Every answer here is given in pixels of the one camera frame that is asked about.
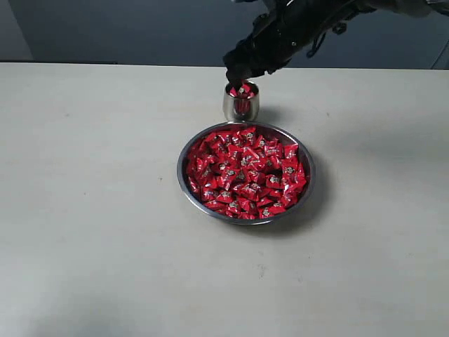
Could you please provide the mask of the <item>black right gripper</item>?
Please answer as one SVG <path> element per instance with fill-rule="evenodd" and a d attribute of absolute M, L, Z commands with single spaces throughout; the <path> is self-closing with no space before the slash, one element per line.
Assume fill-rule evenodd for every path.
<path fill-rule="evenodd" d="M 232 88 L 244 79 L 262 77 L 285 67 L 294 54 L 312 45 L 313 57 L 326 32 L 358 12 L 355 1 L 268 1 L 269 10 L 256 17 L 253 30 L 224 56 Z"/>

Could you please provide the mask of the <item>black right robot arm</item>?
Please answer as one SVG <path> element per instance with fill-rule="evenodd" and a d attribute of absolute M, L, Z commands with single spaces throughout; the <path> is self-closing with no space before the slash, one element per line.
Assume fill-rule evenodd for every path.
<path fill-rule="evenodd" d="M 250 78 L 272 74 L 309 46 L 307 57 L 316 55 L 326 34 L 341 35 L 358 15 L 378 10 L 412 18 L 432 12 L 448 15 L 447 1 L 265 1 L 267 12 L 256 17 L 253 30 L 223 57 L 226 77 L 234 88 Z"/>

